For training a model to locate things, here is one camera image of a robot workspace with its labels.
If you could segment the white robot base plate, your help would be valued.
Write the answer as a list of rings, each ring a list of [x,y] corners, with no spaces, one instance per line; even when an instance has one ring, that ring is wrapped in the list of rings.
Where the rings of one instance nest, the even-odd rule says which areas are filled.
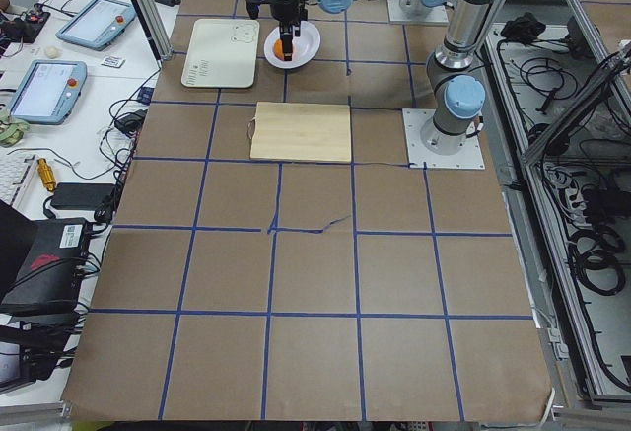
[[[479,137],[471,122],[464,134],[451,136],[434,124],[433,109],[402,110],[408,166],[413,169],[484,170]]]

